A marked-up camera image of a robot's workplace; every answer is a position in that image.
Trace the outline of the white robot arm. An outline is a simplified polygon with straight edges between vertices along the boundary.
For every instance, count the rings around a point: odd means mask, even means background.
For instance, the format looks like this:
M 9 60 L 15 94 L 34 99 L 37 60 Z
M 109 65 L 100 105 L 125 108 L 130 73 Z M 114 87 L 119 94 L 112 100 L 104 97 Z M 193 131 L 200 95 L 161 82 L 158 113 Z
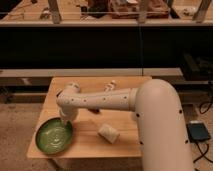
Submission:
M 175 88 L 151 79 L 137 88 L 82 93 L 71 83 L 56 100 L 64 121 L 80 108 L 131 111 L 136 118 L 143 171 L 194 171 L 184 112 Z

